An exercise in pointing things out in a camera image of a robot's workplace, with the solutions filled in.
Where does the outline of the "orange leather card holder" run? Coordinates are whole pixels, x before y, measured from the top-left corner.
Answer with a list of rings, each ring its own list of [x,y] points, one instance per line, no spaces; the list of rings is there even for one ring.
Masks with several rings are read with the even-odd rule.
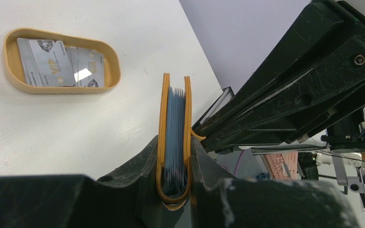
[[[192,139],[205,138],[192,130],[192,90],[189,76],[184,89],[172,88],[164,73],[160,103],[156,162],[156,188],[170,211],[182,208],[192,186]]]

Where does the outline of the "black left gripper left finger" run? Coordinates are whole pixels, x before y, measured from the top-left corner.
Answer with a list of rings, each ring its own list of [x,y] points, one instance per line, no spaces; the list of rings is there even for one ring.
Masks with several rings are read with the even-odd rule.
[[[158,139],[107,175],[0,176],[0,228],[157,228]]]

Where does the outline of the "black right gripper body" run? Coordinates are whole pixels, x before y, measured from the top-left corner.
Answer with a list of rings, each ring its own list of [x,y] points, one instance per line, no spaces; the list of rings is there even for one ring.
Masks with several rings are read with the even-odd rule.
[[[296,27],[297,35],[307,40],[317,39],[311,48],[313,62],[302,73],[327,58],[350,38],[365,35],[365,16],[344,1],[314,0],[304,8],[298,20],[306,27]],[[322,141],[337,151],[364,150],[364,107],[325,128],[327,134]]]

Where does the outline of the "left stack credit card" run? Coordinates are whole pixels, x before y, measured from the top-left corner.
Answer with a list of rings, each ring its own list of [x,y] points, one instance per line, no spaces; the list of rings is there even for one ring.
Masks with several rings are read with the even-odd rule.
[[[63,41],[18,38],[26,83],[37,87],[75,87],[73,68]]]

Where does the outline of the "aluminium side rail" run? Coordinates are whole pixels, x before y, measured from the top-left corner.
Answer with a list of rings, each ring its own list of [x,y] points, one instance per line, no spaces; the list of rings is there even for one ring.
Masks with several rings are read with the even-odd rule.
[[[234,92],[230,86],[224,88],[222,91],[223,93],[210,106],[210,108],[198,119],[198,121],[193,125],[193,128],[202,125],[209,118],[214,116],[222,107],[224,107],[234,97]]]

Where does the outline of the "tan oval tray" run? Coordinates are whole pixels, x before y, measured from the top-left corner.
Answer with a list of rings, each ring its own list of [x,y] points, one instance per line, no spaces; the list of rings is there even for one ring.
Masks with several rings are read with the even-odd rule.
[[[104,87],[36,87],[26,84],[21,62],[18,38],[47,38],[62,40],[66,46],[88,48],[104,55]],[[18,90],[29,94],[101,94],[113,89],[121,81],[122,71],[115,50],[107,43],[89,38],[64,35],[34,28],[17,28],[10,31],[3,42],[3,64],[7,80]]]

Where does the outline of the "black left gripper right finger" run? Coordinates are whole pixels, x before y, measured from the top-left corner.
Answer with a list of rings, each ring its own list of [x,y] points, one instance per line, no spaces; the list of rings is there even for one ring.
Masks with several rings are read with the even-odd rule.
[[[349,202],[329,182],[245,180],[191,140],[194,228],[356,228]]]

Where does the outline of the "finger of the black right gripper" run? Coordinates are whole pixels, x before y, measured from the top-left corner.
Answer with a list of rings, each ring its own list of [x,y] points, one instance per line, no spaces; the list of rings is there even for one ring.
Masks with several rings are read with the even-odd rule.
[[[356,35],[324,60],[226,122],[209,121],[202,146],[217,151],[235,146],[291,143],[313,136],[365,105],[365,35]]]
[[[209,125],[208,128],[203,129],[203,125],[211,120],[223,123],[231,116],[237,117],[238,113],[244,111],[247,106],[297,79],[307,69],[308,65],[313,62],[311,48],[316,44],[317,39],[307,40],[299,37],[296,27],[304,29],[306,24],[300,22],[297,17],[239,92],[214,116],[194,128],[197,133],[214,132],[215,126]]]

